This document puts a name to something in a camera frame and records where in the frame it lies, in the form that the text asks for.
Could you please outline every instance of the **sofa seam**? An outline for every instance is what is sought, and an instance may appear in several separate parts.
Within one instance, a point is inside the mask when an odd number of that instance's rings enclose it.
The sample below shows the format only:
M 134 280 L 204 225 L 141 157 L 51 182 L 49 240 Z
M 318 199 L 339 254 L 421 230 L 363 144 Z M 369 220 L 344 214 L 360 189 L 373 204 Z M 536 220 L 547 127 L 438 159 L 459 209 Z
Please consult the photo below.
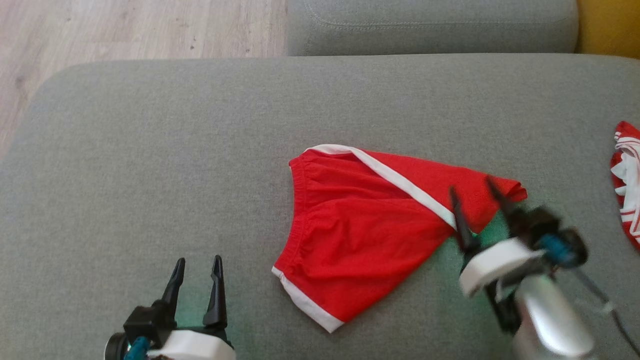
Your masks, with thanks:
M 558 20 L 548 21 L 548 22 L 418 22 L 418 21 L 408 21 L 408 22 L 369 22 L 369 23 L 349 23 L 349 22 L 330 22 L 322 19 L 311 6 L 307 3 L 307 0 L 301 0 L 307 9 L 311 18 L 318 24 L 322 26 L 326 26 L 328 28 L 400 28 L 400 29 L 412 29 L 412 28 L 428 28 L 433 26 L 441 26 L 441 25 L 471 25 L 471 26 L 480 26 L 480 25 L 501 25 L 501 26 L 514 26 L 514 25 L 551 25 L 558 22 L 563 22 L 572 16 L 566 16 Z
M 341 29 L 341 30 L 350 30 L 350 31 L 376 31 L 376 30 L 383 30 L 383 29 L 426 29 L 426 28 L 436 28 L 436 27 L 445 27 L 445 26 L 466 26 L 466 27 L 473 27 L 473 28 L 479 28 L 481 26 L 500 26 L 500 27 L 510 27 L 510 26 L 523 26 L 526 25 L 528 27 L 532 27 L 532 26 L 548 26 L 548 25 L 553 25 L 553 24 L 557 24 L 559 22 L 565 21 L 567 19 L 569 19 L 570 17 L 565 17 L 562 20 L 559 20 L 557 22 L 549 22 L 549 23 L 545 23 L 545 24 L 511 24 L 511 23 L 482 23 L 482 24 L 478 24 L 478 23 L 464 23 L 464 22 L 459 22 L 459 23 L 449 23 L 449 24 L 425 24 L 425 25 L 420 25 L 420 26 L 402 26 L 402 25 L 393 25 L 393 26 L 334 26 L 334 25 L 327 25 L 327 24 L 323 24 L 322 22 L 317 22 L 318 25 L 323 26 L 325 28 L 330 28 L 330 29 Z
M 307 41 L 305 42 L 305 46 L 302 49 L 302 56 L 306 56 L 309 53 L 309 47 L 311 45 L 311 36 L 315 33 L 313 29 L 314 25 L 311 24 L 311 29 L 309 29 L 309 34 L 307 35 Z

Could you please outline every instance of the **wooden floor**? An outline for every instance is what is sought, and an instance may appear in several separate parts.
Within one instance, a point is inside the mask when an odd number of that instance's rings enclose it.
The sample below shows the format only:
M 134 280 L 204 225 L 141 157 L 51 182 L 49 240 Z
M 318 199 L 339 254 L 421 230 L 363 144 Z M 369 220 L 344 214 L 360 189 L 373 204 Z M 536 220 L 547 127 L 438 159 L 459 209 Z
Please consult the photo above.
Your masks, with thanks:
M 128 59 L 283 56 L 285 0 L 0 0 L 0 157 L 55 72 Z

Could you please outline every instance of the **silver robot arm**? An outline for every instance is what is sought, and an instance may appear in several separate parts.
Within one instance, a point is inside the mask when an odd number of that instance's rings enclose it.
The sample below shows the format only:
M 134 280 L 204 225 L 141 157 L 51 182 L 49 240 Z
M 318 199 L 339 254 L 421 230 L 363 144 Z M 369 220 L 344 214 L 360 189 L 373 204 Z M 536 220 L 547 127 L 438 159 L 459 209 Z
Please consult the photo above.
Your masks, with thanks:
M 513 236 L 482 247 L 468 228 L 454 189 L 451 200 L 458 246 L 464 256 L 460 288 L 466 297 L 484 290 L 503 331 L 513 336 L 520 360 L 598 359 L 595 341 L 552 278 L 559 267 L 586 261 L 575 231 L 560 231 L 559 219 L 544 209 L 526 213 L 488 186 Z

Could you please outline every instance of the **sofa cushion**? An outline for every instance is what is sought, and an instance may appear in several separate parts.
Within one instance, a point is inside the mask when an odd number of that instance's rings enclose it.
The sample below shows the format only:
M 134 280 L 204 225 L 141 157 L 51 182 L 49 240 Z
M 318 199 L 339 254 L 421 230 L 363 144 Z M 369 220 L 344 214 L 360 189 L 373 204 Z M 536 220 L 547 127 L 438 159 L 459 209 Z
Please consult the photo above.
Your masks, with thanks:
M 288 53 L 572 53 L 575 0 L 290 0 Z
M 0 358 L 100 359 L 187 260 L 177 319 L 197 325 L 223 256 L 238 359 L 496 359 L 509 339 L 466 299 L 447 241 L 333 334 L 271 274 L 292 218 L 288 161 L 342 143 L 517 179 L 591 250 L 585 271 L 640 334 L 640 256 L 609 160 L 640 125 L 640 63 L 571 54 L 125 61 L 39 89 L 0 165 Z M 560 276 L 568 298 L 591 297 Z M 606 357 L 611 320 L 576 307 Z

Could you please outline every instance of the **blue cable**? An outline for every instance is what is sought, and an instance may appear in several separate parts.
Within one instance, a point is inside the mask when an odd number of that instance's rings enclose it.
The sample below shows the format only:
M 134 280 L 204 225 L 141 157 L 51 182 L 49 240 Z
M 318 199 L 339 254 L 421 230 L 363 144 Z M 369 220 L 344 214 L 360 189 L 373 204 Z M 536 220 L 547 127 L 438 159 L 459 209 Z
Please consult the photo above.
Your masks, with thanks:
M 133 342 L 133 344 L 131 344 L 131 348 L 124 357 L 124 360 L 146 360 L 147 351 L 149 351 L 150 348 L 151 343 L 149 342 L 149 339 L 144 336 L 140 336 Z

